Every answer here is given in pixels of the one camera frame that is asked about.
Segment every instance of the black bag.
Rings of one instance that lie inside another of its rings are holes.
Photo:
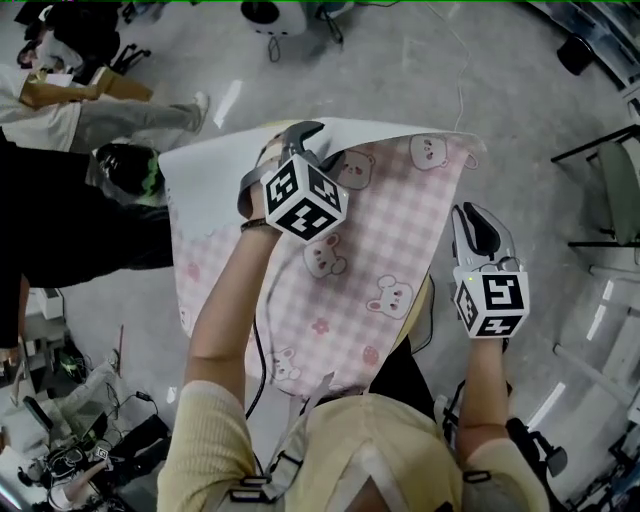
[[[107,144],[96,158],[112,183],[135,196],[149,197],[164,185],[158,166],[158,152],[132,144]]]

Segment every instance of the pink flower print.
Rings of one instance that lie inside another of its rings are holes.
[[[320,336],[329,332],[329,322],[324,318],[318,318],[316,323],[311,326]]]

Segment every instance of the metal rod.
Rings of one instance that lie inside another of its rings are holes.
[[[598,370],[589,366],[578,356],[573,355],[567,349],[565,349],[559,343],[556,343],[553,347],[553,352],[560,358],[564,359],[568,363],[571,363],[576,369],[580,370],[586,377],[591,379],[594,383],[598,384],[607,393],[613,396],[618,402],[625,407],[629,407],[633,403],[634,396],[622,389],[617,384],[607,379]]]
[[[569,247],[640,247],[640,242],[629,242],[628,244],[619,244],[617,242],[569,242]]]
[[[621,268],[601,267],[600,265],[591,265],[589,267],[589,273],[594,276],[609,277],[614,279],[625,279],[627,281],[634,281],[636,283],[640,283],[640,272],[634,272],[633,270],[623,270]]]
[[[594,140],[592,142],[589,142],[588,144],[584,144],[584,145],[582,145],[580,147],[572,149],[571,151],[567,151],[566,153],[562,153],[561,155],[554,156],[551,159],[551,161],[553,163],[556,163],[556,162],[562,160],[563,158],[567,158],[567,157],[570,157],[570,156],[573,156],[573,155],[577,155],[578,153],[582,153],[583,151],[585,151],[587,149],[595,148],[596,146],[599,146],[603,142],[607,142],[609,140],[617,139],[621,135],[627,135],[629,133],[635,132],[636,130],[637,130],[637,126],[635,124],[632,124],[631,126],[627,126],[626,128],[622,128],[622,130],[618,130],[617,132],[613,132],[613,133],[611,133],[609,135],[605,135],[604,137],[600,137],[599,139],[596,139],[596,140]]]

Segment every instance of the gray pants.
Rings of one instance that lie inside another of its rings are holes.
[[[152,128],[195,131],[200,110],[191,105],[154,105],[136,100],[88,101],[82,104],[71,146],[74,153],[93,151],[118,137]]]

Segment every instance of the pink checkered paper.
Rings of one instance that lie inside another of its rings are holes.
[[[465,162],[477,166],[483,147],[474,142],[437,133],[347,150],[338,179],[350,193],[347,220],[308,246],[283,235],[269,262],[257,309],[269,383],[308,397],[330,372],[334,390],[371,382],[429,269]],[[186,240],[168,200],[180,319],[190,336],[240,230]],[[253,333],[245,366],[260,378]]]

